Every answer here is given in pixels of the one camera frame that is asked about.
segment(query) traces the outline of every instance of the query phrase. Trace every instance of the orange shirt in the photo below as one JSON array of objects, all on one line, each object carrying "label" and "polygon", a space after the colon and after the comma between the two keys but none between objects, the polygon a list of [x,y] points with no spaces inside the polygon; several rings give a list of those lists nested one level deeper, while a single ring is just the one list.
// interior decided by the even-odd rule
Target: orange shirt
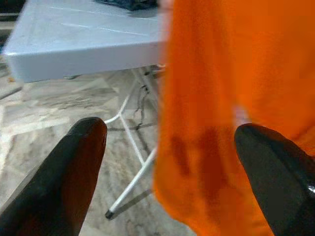
[{"label": "orange shirt", "polygon": [[315,155],[313,0],[175,0],[157,199],[201,236],[273,235],[233,143],[233,107]]}]

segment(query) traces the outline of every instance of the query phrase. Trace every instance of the marble floor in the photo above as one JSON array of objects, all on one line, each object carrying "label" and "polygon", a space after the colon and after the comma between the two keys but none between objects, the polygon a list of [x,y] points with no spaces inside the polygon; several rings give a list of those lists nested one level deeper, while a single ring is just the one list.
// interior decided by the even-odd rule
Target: marble floor
[{"label": "marble floor", "polygon": [[[27,173],[48,155],[80,118],[111,118],[132,83],[129,71],[79,76],[74,80],[13,82],[0,73],[0,207]],[[137,97],[127,106],[130,126],[140,122]],[[105,212],[140,169],[119,121],[108,125],[104,160],[92,203],[80,236],[193,236],[187,226],[172,220],[151,192],[152,168],[119,208],[114,219]],[[133,135],[147,156],[157,141],[157,115],[145,103],[144,125]]]}]

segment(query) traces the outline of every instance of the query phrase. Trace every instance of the tiled floor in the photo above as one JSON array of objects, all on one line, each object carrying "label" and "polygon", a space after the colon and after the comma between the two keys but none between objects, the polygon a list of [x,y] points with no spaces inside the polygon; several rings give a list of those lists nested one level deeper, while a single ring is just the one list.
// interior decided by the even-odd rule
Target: tiled floor
[{"label": "tiled floor", "polygon": [[[111,118],[132,82],[129,71],[80,76],[19,85],[0,78],[0,206],[27,173],[48,155],[80,118]],[[137,93],[127,107],[131,126],[139,122]],[[144,156],[157,141],[157,115],[145,106],[144,126],[133,131]],[[140,168],[122,125],[108,126],[108,140],[94,197],[80,236],[192,236],[187,226],[172,220],[151,193],[152,170],[108,221],[104,214]]]}]

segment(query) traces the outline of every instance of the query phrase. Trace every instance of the white metal leg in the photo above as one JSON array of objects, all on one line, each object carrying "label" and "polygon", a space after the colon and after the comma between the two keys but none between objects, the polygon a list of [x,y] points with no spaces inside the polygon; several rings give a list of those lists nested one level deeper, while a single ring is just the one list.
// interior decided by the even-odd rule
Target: white metal leg
[{"label": "white metal leg", "polygon": [[124,129],[128,135],[128,138],[129,138],[129,140],[133,146],[133,149],[135,150],[135,153],[136,153],[137,157],[139,158],[139,161],[142,165],[141,169],[136,174],[136,176],[133,178],[133,180],[130,182],[130,184],[127,186],[127,188],[123,191],[123,193],[118,197],[118,199],[114,202],[114,204],[109,208],[109,210],[105,214],[107,219],[110,219],[114,215],[116,209],[121,204],[121,202],[126,198],[126,196],[131,192],[131,190],[135,187],[137,182],[140,180],[140,178],[145,174],[146,170],[149,168],[150,164],[153,162],[156,151],[157,151],[157,148],[155,147],[152,150],[152,152],[150,153],[150,155],[148,156],[147,160],[144,161],[142,154],[141,154],[139,148],[137,147],[137,144],[136,144],[134,138],[132,137],[131,131],[130,131],[125,119],[123,118],[124,110],[126,108],[128,101],[130,100],[131,94],[132,94],[136,84],[140,83],[140,84],[147,85],[147,83],[149,82],[149,81],[143,80],[143,78],[141,76],[141,70],[142,70],[141,68],[132,69],[132,73],[133,73],[135,78],[134,78],[134,82],[133,82],[133,84],[129,90],[129,93],[127,94],[127,96],[126,96],[121,108],[119,109],[118,113],[113,118],[105,121],[106,124],[109,124],[109,123],[111,123],[117,119],[121,120],[121,122],[124,126]]}]

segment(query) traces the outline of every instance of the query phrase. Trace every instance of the gray floor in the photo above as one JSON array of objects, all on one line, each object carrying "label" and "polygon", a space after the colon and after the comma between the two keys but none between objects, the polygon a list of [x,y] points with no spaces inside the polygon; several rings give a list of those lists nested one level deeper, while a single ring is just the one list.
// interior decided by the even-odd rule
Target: gray floor
[{"label": "gray floor", "polygon": [[[48,155],[80,118],[112,117],[131,82],[129,71],[80,76],[19,85],[0,78],[0,206],[27,173]],[[136,126],[140,115],[136,89],[126,118]],[[133,131],[147,156],[157,141],[157,115],[150,103],[145,122]],[[81,236],[193,236],[187,226],[172,220],[151,192],[152,169],[111,221],[105,212],[140,168],[122,125],[108,126],[108,141],[94,197]]]}]

